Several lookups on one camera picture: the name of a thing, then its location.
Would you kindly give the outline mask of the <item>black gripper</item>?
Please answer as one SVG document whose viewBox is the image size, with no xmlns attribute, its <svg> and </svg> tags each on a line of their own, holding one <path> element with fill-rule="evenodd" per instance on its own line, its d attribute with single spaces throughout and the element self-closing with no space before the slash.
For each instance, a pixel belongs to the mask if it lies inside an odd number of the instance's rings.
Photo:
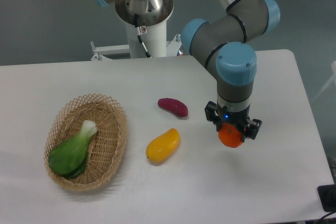
<svg viewBox="0 0 336 224">
<path fill-rule="evenodd" d="M 208 101 L 204 111 L 207 121 L 216 125 L 216 131 L 219 131 L 224 123 L 233 125 L 239 131 L 243 131 L 242 142 L 245 142 L 245 139 L 254 140 L 262 126 L 262 120 L 249 118 L 249 108 L 250 100 L 217 100 L 217 104 Z"/>
</svg>

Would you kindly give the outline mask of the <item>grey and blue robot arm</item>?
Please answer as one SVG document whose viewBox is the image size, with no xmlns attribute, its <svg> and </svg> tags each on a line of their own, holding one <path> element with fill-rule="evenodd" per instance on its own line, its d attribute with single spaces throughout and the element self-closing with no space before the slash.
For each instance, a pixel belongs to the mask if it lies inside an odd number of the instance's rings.
<svg viewBox="0 0 336 224">
<path fill-rule="evenodd" d="M 96 0 L 114 4 L 124 22 L 132 58 L 168 55 L 166 22 L 173 0 Z M 261 120 L 249 117 L 250 98 L 257 72 L 257 57 L 248 41 L 274 29 L 280 20 L 274 0 L 220 0 L 226 15 L 214 23 L 188 22 L 181 43 L 216 80 L 217 99 L 205 107 L 223 144 L 236 148 L 255 139 Z"/>
</svg>

